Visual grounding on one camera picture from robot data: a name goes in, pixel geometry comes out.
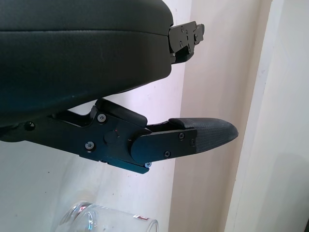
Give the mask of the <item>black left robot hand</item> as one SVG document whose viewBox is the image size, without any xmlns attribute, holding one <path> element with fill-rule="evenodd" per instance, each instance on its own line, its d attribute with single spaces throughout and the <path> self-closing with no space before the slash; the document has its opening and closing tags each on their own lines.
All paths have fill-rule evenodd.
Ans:
<svg viewBox="0 0 309 232">
<path fill-rule="evenodd" d="M 147 118 L 107 100 L 166 78 L 203 40 L 161 0 L 3 0 L 0 139 L 29 141 L 144 174 L 238 130 L 216 118 Z"/>
</svg>

